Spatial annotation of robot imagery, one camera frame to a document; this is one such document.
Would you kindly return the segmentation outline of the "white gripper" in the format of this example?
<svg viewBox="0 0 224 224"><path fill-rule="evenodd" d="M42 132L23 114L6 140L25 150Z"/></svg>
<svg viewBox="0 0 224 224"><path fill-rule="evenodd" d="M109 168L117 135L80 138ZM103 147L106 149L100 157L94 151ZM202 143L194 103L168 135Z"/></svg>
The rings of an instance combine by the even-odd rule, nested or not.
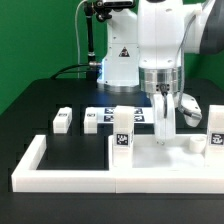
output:
<svg viewBox="0 0 224 224"><path fill-rule="evenodd" d="M154 119L154 135L156 141L165 143L172 140L176 135L176 118L175 109L179 94L176 96L168 93L163 96L161 93L151 96L153 119ZM181 109L186 123L191 127L196 127L201 119L201 109L196 99L188 94L182 95Z"/></svg>

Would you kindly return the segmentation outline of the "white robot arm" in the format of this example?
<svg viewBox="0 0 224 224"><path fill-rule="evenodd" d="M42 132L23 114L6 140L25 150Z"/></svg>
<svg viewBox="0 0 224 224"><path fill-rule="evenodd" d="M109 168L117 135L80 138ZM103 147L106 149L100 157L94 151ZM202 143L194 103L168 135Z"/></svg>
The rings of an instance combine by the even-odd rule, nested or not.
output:
<svg viewBox="0 0 224 224"><path fill-rule="evenodd" d="M145 92L159 142L175 136L176 111L197 126L201 112L183 100L184 55L224 50L224 0L190 5L183 0L98 0L96 7L108 31L98 87Z"/></svg>

